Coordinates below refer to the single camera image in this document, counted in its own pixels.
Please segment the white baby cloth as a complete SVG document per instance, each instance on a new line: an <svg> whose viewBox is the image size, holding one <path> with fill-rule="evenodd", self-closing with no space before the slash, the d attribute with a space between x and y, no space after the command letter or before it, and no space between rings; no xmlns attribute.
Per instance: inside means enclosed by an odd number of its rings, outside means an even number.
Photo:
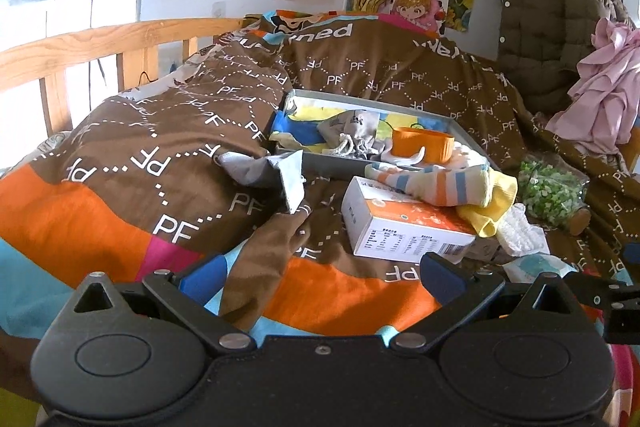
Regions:
<svg viewBox="0 0 640 427"><path fill-rule="evenodd" d="M513 258L550 254L544 229L528 221L525 206L520 202L500 218L496 237L504 251Z"/></svg>

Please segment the striped yellow sock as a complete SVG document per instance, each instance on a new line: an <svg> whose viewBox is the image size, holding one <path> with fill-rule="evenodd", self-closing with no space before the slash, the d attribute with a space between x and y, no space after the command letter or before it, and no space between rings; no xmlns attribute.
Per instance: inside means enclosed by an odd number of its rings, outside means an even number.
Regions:
<svg viewBox="0 0 640 427"><path fill-rule="evenodd" d="M364 168L364 175L432 206L454 208L483 239L497 234L499 221L518 195L518 180L487 164L408 170L374 162Z"/></svg>

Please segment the orange fabric cup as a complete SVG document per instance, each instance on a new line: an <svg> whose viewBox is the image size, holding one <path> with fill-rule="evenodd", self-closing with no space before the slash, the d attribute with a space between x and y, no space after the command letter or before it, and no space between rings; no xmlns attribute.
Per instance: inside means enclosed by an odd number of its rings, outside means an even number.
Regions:
<svg viewBox="0 0 640 427"><path fill-rule="evenodd" d="M409 158L424 150L424 161L441 164L451 158L454 136L446 132L402 127L392 131L392 143L394 156Z"/></svg>

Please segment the grey sock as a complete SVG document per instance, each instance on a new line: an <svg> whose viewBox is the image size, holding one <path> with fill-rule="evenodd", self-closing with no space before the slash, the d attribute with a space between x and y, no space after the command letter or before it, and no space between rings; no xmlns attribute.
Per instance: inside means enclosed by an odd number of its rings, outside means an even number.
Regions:
<svg viewBox="0 0 640 427"><path fill-rule="evenodd" d="M292 215L305 197L303 159L301 150L261 158L226 152L218 157L218 164L240 185L277 188L283 196L288 213Z"/></svg>

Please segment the white orange cardboard box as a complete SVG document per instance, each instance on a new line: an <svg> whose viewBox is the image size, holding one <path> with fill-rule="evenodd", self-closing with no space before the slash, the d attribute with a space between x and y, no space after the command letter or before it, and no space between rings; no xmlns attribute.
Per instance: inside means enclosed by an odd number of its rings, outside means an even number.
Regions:
<svg viewBox="0 0 640 427"><path fill-rule="evenodd" d="M456 210L428 205L361 176L350 180L341 212L358 257L418 263L435 253L458 263L476 239Z"/></svg>

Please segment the brown patterned PF blanket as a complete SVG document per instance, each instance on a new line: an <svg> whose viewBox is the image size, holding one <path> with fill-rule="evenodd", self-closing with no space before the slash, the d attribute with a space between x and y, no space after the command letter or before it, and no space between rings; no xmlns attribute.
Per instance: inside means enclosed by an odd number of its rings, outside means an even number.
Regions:
<svg viewBox="0 0 640 427"><path fill-rule="evenodd" d="M288 213L271 188L247 188L219 166L262 157L294 89L346 94L454 118L499 168L548 148L589 176L590 227L548 235L553 254L620 277L639 238L639 185L538 126L494 64L372 17L298 22L280 34L223 36L182 86L140 102L109 98L55 150L1 181L1 328L39 338L79 283L102 271L132 283L222 263L215 312L247 331L390 335L434 312L411 263L355 257L340 207L346 185L308 176Z"/></svg>

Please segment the green white beaded bag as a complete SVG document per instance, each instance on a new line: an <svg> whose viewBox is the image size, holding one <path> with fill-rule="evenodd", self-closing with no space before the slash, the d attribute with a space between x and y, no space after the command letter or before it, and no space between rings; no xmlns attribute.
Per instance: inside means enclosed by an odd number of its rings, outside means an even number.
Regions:
<svg viewBox="0 0 640 427"><path fill-rule="evenodd" d="M518 191L530 217L578 236L588 227L589 178L559 155L527 155L518 172Z"/></svg>

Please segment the grey tray with cartoon lining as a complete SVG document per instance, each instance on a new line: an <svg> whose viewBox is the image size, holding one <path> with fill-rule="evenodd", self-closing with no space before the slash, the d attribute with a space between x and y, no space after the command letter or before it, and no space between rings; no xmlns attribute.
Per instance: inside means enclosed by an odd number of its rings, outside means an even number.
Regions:
<svg viewBox="0 0 640 427"><path fill-rule="evenodd" d="M454 149L449 161L430 164L423 160L424 150L409 158L394 156L392 131L402 127L453 135ZM285 98L273 117L269 140L279 152L301 150L304 168L340 180L362 176L364 167L380 160L410 170L496 165L454 118L314 91L294 90Z"/></svg>

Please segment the pink shirt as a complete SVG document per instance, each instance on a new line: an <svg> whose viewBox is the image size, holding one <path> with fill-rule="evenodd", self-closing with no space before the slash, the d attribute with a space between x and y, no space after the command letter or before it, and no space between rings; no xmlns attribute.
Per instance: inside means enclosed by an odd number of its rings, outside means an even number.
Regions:
<svg viewBox="0 0 640 427"><path fill-rule="evenodd" d="M599 20L593 51L577 64L578 81L568 90L570 106L546 129L590 153L613 155L631 139L639 113L639 31Z"/></svg>

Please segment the window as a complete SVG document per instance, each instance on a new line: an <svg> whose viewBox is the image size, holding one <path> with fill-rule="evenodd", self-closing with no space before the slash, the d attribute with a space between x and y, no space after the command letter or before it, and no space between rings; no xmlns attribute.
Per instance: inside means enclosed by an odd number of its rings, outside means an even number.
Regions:
<svg viewBox="0 0 640 427"><path fill-rule="evenodd" d="M122 89L119 52L98 31L140 20L141 0L43 0L1 7L1 170L74 129Z"/></svg>

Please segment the olive quilted jacket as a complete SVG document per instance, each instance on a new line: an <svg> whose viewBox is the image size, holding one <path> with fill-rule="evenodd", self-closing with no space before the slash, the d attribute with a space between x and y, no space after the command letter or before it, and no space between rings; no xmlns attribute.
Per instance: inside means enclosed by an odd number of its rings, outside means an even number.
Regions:
<svg viewBox="0 0 640 427"><path fill-rule="evenodd" d="M577 64L593 51L604 18L630 28L622 0L500 0L498 64L530 113L553 115L570 105Z"/></svg>

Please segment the wooden bed rail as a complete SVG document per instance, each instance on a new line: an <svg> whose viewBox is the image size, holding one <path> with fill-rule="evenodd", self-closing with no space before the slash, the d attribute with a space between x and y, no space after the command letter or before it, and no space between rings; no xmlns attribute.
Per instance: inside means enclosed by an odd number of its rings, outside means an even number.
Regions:
<svg viewBox="0 0 640 427"><path fill-rule="evenodd" d="M103 57L116 58L117 86L126 91L144 77L160 78L158 47L179 43L186 60L198 50L198 40L236 31L240 18L173 18L149 20L71 32L16 46L1 53L1 89L39 84L42 116L47 134L72 127L64 79L66 70Z"/></svg>

